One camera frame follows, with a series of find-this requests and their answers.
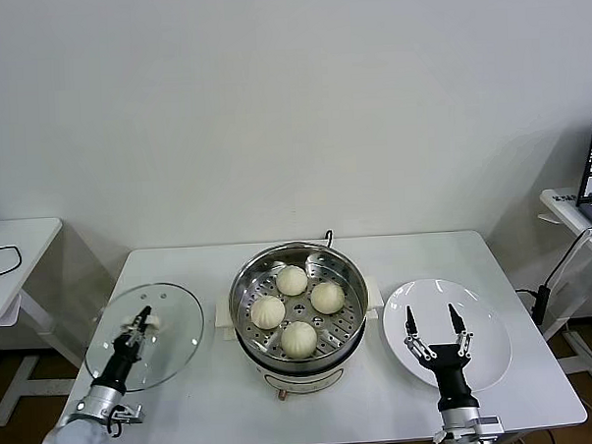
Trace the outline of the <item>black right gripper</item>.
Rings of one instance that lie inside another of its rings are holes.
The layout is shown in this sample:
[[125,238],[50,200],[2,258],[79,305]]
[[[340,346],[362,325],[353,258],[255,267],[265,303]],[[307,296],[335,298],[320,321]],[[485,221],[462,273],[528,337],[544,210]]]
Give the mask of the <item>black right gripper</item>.
[[469,347],[473,334],[467,330],[457,309],[451,303],[448,304],[457,340],[453,344],[432,345],[431,347],[420,339],[410,306],[407,305],[405,310],[406,337],[404,343],[419,361],[427,361],[426,368],[432,371],[436,377],[440,394],[438,411],[443,413],[452,409],[476,408],[477,400],[472,396],[471,388],[467,385],[463,375],[463,369],[471,358]]

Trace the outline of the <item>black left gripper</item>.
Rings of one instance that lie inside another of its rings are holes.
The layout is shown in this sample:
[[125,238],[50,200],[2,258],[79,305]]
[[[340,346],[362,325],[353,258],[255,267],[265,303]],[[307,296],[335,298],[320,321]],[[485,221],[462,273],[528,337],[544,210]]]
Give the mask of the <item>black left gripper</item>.
[[123,327],[122,335],[113,342],[114,352],[103,372],[92,380],[92,386],[102,386],[114,390],[126,390],[126,380],[133,365],[140,361],[140,347],[147,329],[147,319],[151,306],[144,307],[132,324]]

